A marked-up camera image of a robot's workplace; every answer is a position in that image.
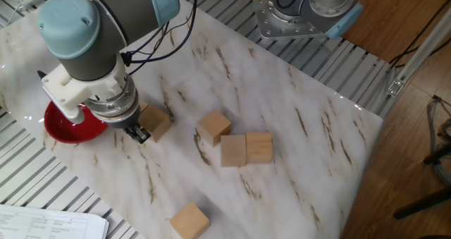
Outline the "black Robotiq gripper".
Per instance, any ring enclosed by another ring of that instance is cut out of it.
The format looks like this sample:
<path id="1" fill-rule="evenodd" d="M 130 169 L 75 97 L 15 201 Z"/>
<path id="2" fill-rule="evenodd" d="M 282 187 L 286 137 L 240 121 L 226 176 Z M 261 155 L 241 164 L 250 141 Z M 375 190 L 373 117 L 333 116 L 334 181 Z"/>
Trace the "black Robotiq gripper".
<path id="1" fill-rule="evenodd" d="M 124 128 L 125 133 L 140 144 L 143 144 L 151 135 L 145 128 L 138 125 L 139 117 L 139 110 L 127 111 L 119 116 L 107 118 L 107 124 L 113 128 Z"/>

